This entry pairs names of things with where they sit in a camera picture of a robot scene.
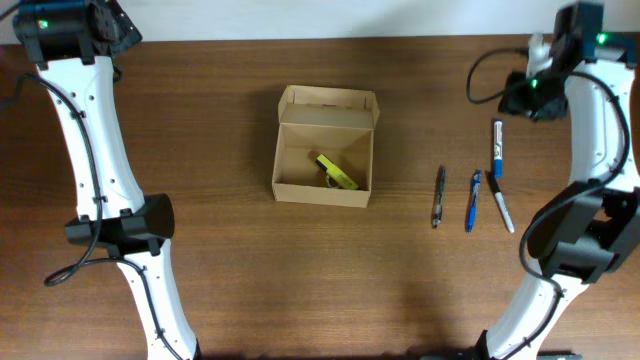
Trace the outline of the cardboard box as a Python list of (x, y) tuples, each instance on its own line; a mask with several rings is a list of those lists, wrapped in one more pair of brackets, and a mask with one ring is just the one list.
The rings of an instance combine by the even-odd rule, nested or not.
[[(278, 103), (272, 190), (279, 202), (365, 208), (371, 197), (374, 134), (380, 115), (374, 92), (289, 85)], [(315, 163), (324, 154), (359, 186), (333, 189)]]

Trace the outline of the black ballpoint pen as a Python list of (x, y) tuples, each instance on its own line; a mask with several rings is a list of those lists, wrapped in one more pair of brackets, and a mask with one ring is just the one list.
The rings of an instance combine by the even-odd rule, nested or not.
[(441, 165), (438, 171), (438, 176), (437, 176), (434, 215), (432, 219), (432, 226), (434, 229), (438, 228), (442, 221), (442, 212), (443, 212), (442, 203), (443, 203), (445, 182), (446, 182), (446, 168), (444, 165)]

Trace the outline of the yellow tape roll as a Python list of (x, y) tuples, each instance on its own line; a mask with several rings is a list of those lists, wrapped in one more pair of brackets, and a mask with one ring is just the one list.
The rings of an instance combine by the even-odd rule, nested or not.
[(326, 183), (329, 188), (333, 188), (333, 189), (341, 188), (341, 185), (335, 179), (333, 179), (330, 175), (326, 176)]

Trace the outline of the blue whiteboard marker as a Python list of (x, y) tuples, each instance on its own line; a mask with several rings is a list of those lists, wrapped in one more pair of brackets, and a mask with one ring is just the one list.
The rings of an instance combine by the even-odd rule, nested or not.
[(503, 122), (495, 119), (493, 122), (493, 173), (496, 179), (503, 174)]

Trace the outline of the yellow highlighter marker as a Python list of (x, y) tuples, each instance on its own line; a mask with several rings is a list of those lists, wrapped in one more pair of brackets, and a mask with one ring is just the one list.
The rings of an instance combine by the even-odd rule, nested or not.
[(353, 179), (351, 179), (341, 168), (339, 168), (324, 154), (320, 154), (315, 159), (315, 163), (325, 172), (326, 176), (330, 175), (333, 179), (335, 179), (341, 185), (341, 189), (360, 189), (360, 186)]

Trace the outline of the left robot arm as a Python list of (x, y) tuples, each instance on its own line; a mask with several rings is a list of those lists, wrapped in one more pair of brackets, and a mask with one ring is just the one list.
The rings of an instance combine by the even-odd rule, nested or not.
[(65, 233), (85, 249), (75, 263), (46, 277), (45, 286), (97, 264), (93, 252), (103, 248), (104, 262), (115, 264), (131, 289), (148, 358), (201, 358), (172, 271), (171, 200), (142, 192), (115, 107), (114, 85), (122, 74), (113, 59), (140, 43), (141, 33), (116, 1), (19, 1), (6, 14), (36, 68), (17, 82), (43, 86), (59, 117), (77, 195), (77, 215)]

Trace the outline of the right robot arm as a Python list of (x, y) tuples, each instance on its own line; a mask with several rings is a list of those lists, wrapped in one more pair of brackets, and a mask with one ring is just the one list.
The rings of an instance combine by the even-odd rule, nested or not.
[(568, 305), (602, 275), (617, 271), (639, 243), (639, 173), (630, 103), (638, 64), (634, 41), (607, 32), (604, 7), (561, 8), (553, 36), (533, 35), (494, 98), (504, 114), (533, 121), (571, 119), (567, 187), (541, 208), (522, 235), (525, 276), (501, 318), (463, 359), (538, 359)]

